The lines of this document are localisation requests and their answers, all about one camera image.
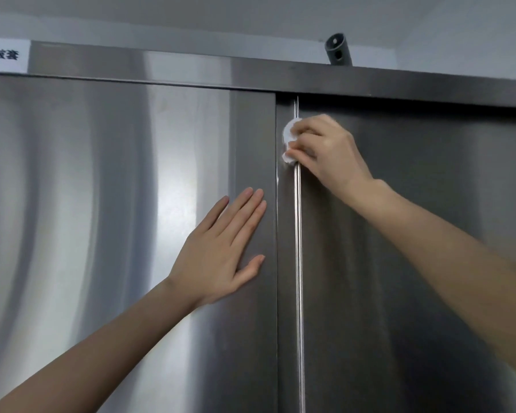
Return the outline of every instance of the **stainless steel elevator door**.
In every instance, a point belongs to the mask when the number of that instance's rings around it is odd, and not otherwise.
[[[0,76],[0,397],[165,278],[222,195],[273,203],[274,133],[274,94]],[[275,411],[275,206],[257,252],[101,411]]]
[[[300,98],[374,177],[516,261],[516,110]],[[304,171],[307,411],[516,413],[516,373],[393,246]]]

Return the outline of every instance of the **hand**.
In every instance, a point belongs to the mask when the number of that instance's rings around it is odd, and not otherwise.
[[[247,188],[223,214],[229,198],[222,198],[187,238],[165,281],[191,299],[193,307],[237,291],[258,274],[263,255],[254,257],[241,271],[235,270],[266,211],[262,198],[262,190],[253,194]]]
[[[346,204],[351,205],[360,186],[373,180],[354,137],[330,116],[303,119],[291,131],[298,139],[289,143],[287,155],[309,169]]]

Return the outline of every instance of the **left hand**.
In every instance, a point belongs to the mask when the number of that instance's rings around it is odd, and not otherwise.
[[[261,189],[244,190],[226,208],[229,198],[218,201],[188,236],[172,267],[170,282],[194,307],[213,303],[237,291],[258,274],[265,258],[258,255],[235,272],[243,250],[266,211]]]

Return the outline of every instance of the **label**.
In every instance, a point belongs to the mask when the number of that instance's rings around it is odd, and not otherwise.
[[[0,38],[0,72],[26,74],[31,41]]]

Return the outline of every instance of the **finger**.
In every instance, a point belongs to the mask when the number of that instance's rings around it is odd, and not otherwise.
[[[302,133],[294,142],[290,142],[289,146],[292,149],[310,150],[317,155],[321,149],[321,137],[312,133]]]
[[[297,160],[304,165],[310,172],[317,177],[317,161],[309,156],[306,152],[299,149],[289,149],[285,152],[288,157]]]
[[[262,220],[262,217],[266,212],[266,208],[267,202],[262,201],[256,210],[254,210],[252,216],[250,216],[245,225],[241,228],[239,233],[237,233],[237,236],[235,236],[232,243],[232,246],[234,246],[237,251],[241,253],[243,252],[252,237],[254,230],[258,227],[260,220]]]
[[[233,291],[239,290],[244,284],[258,275],[264,259],[266,257],[263,255],[254,257],[245,268],[235,274],[232,280]]]
[[[214,223],[211,230],[214,230],[216,235],[221,234],[225,228],[231,223],[237,212],[243,207],[247,201],[252,197],[253,189],[247,188],[235,199],[233,204],[227,208],[227,210],[220,216],[218,221]]]
[[[319,116],[308,117],[307,119],[296,122],[290,130],[293,134],[299,135],[304,132],[313,131],[319,136],[328,136],[332,130],[332,124],[319,118]]]
[[[218,220],[218,217],[220,217],[222,211],[224,211],[228,203],[229,197],[227,197],[227,195],[220,198],[220,200],[218,200],[217,203],[214,204],[214,207],[208,212],[205,218],[202,219],[202,221],[199,223],[199,225],[194,231],[204,233],[208,229],[210,229],[214,225],[214,223],[216,223],[216,220]]]
[[[229,243],[232,243],[235,236],[243,228],[248,219],[253,215],[256,208],[260,205],[263,198],[263,190],[256,190],[256,193],[250,198],[250,200],[237,212],[231,223],[223,231],[222,235],[226,235]]]

